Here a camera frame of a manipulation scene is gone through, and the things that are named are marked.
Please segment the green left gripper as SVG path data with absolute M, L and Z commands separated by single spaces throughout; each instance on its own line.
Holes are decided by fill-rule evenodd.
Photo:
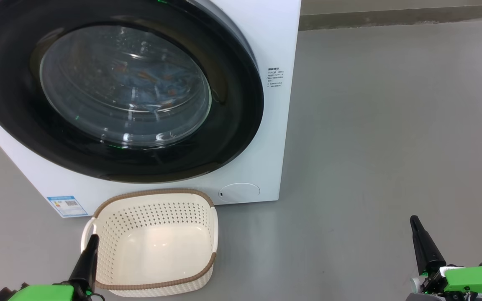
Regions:
M 24 286 L 10 301 L 105 301 L 95 292 L 99 236 L 93 234 L 75 265 L 69 283 Z

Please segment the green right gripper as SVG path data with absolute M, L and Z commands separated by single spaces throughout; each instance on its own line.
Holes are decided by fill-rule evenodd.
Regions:
M 408 301 L 482 301 L 482 266 L 446 266 L 447 262 L 425 230 L 419 217 L 410 217 L 413 246 L 419 275 L 412 278 Z

